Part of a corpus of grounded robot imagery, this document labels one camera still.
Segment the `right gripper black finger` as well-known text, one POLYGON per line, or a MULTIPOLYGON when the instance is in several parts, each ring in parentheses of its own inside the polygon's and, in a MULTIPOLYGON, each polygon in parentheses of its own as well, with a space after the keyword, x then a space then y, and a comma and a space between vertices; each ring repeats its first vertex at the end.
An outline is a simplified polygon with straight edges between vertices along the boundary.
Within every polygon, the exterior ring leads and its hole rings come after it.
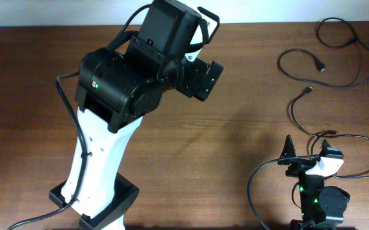
POLYGON ((283 147, 283 151, 279 157, 280 161, 278 165, 291 165, 296 163, 296 159, 287 160, 287 158, 296 157, 295 147, 292 141, 292 136, 288 134, 285 139, 285 144, 283 147))
POLYGON ((326 139, 322 141, 320 156, 343 160, 342 151, 338 148, 331 147, 326 139))

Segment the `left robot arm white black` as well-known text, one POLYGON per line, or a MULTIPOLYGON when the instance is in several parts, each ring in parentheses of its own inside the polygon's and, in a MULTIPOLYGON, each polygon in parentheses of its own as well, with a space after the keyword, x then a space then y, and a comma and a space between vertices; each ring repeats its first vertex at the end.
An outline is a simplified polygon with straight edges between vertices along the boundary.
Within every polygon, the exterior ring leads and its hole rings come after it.
POLYGON ((139 194, 118 171, 133 133, 165 92, 204 101, 223 72, 198 57, 219 28, 216 14, 189 1, 153 1, 144 9, 137 31, 123 27, 77 71, 77 108, 70 113, 78 141, 68 179, 49 197, 80 214, 82 229, 123 229, 139 194))

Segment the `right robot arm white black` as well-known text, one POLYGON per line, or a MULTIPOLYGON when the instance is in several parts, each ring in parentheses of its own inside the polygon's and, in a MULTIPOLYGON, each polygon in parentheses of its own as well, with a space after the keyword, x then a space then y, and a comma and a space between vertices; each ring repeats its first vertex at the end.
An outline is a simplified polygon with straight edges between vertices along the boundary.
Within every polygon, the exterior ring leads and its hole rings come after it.
POLYGON ((285 139, 279 165, 286 165, 285 174, 298 179, 301 220, 291 220, 290 229, 336 229, 343 222, 343 213, 350 201, 348 192, 326 186, 325 180, 343 165, 343 153, 322 141, 321 152, 307 159, 298 158, 292 138, 285 139))

